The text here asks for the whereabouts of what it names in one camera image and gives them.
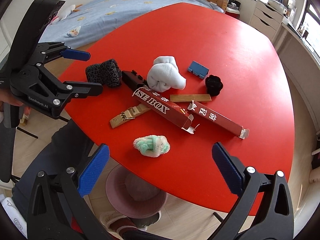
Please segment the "person's left hand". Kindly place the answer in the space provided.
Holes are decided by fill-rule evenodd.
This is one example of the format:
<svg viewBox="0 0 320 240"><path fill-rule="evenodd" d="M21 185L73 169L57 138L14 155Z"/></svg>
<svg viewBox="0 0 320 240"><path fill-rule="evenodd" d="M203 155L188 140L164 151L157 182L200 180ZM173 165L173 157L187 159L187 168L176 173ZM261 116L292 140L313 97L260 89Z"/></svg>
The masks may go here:
<svg viewBox="0 0 320 240"><path fill-rule="evenodd" d="M11 91L9 89L0 89L0 111L1 111L1 121L4 119L4 103L8 103L13 106L21 107L23 103L14 98Z"/></svg>

